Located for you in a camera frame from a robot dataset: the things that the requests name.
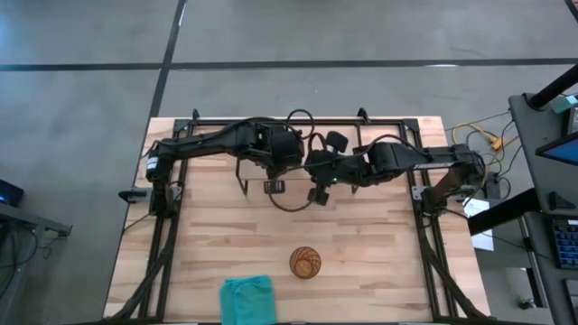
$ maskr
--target wooden tabletop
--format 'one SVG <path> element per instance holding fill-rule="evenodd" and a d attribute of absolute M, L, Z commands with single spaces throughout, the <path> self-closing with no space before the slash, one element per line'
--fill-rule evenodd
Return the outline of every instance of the wooden tabletop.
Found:
<path fill-rule="evenodd" d="M 440 117 L 416 118 L 424 146 L 447 145 Z M 143 152 L 154 140 L 172 136 L 173 120 L 151 120 Z M 195 133 L 217 129 L 197 126 Z M 316 127 L 322 134 L 329 130 L 350 139 L 349 151 L 357 145 L 354 126 Z M 398 131 L 393 126 L 361 127 L 363 144 L 382 134 L 398 135 Z M 189 160 L 166 321 L 220 321 L 219 289 L 224 279 L 261 274 L 273 280 L 279 321 L 431 320 L 405 175 L 361 188 L 355 195 L 349 186 L 334 185 L 326 206 L 287 213 L 273 207 L 263 193 L 264 172 L 250 162 L 240 170 L 241 177 L 249 180 L 244 196 L 235 166 L 236 160 L 225 154 Z M 432 182 L 444 174 L 430 172 Z M 309 177 L 295 171 L 284 178 L 286 193 L 275 195 L 277 201 L 289 208 L 303 204 L 312 187 Z M 135 185 L 150 187 L 145 160 L 139 164 Z M 452 208 L 461 210 L 457 203 Z M 126 224 L 147 210 L 148 203 L 132 205 Z M 476 307 L 489 314 L 466 220 L 447 214 L 440 224 L 453 278 Z M 149 217 L 123 235 L 104 316 L 118 311 L 143 279 L 153 229 L 154 217 Z M 322 268 L 312 279 L 291 273 L 289 257 L 299 246 L 310 246 L 321 256 Z M 445 311 L 439 277 L 436 287 Z M 151 311 L 157 292 L 154 285 Z"/>

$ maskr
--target concrete floor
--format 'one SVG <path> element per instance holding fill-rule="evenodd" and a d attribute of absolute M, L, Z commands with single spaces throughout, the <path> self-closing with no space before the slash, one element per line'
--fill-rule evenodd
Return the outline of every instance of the concrete floor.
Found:
<path fill-rule="evenodd" d="M 0 65 L 161 62 L 176 6 L 4 1 Z M 576 29 L 562 0 L 189 0 L 173 61 L 565 58 L 578 52 Z M 505 112 L 509 95 L 536 91 L 568 68 L 172 71 L 160 116 L 189 116 L 193 108 L 202 116 L 282 116 L 298 107 L 351 116 L 365 107 L 374 116 L 442 116 L 450 127 Z M 158 76 L 0 72 L 0 150 L 7 153 L 0 178 L 26 189 L 24 209 L 74 224 L 50 259 L 34 259 L 22 324 L 101 316 L 126 214 L 117 193 L 133 181 Z M 480 125 L 498 134 L 508 121 Z M 480 139 L 472 147 L 488 151 Z M 522 154 L 514 165 L 512 195 L 532 186 Z M 500 270 L 483 263 L 494 316 L 541 320 L 496 303 L 507 286 Z"/>

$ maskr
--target teal cloth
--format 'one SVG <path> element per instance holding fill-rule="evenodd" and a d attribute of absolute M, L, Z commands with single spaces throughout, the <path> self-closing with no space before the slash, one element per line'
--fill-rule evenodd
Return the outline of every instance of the teal cloth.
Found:
<path fill-rule="evenodd" d="M 220 315 L 223 325 L 277 323 L 271 278 L 226 279 L 220 289 Z"/>

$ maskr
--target computer screen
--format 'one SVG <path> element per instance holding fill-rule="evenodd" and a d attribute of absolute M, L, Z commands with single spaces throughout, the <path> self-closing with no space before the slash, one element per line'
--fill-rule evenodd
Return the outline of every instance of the computer screen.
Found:
<path fill-rule="evenodd" d="M 578 165 L 578 132 L 536 149 L 536 154 L 559 162 Z"/>

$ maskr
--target wooden bowl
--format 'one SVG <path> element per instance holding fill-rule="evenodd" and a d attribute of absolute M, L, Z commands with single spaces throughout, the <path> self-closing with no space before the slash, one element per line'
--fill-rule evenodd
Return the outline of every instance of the wooden bowl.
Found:
<path fill-rule="evenodd" d="M 291 272 L 298 278 L 311 279 L 322 268 L 322 258 L 311 247 L 299 247 L 291 254 L 289 267 L 291 267 Z"/>

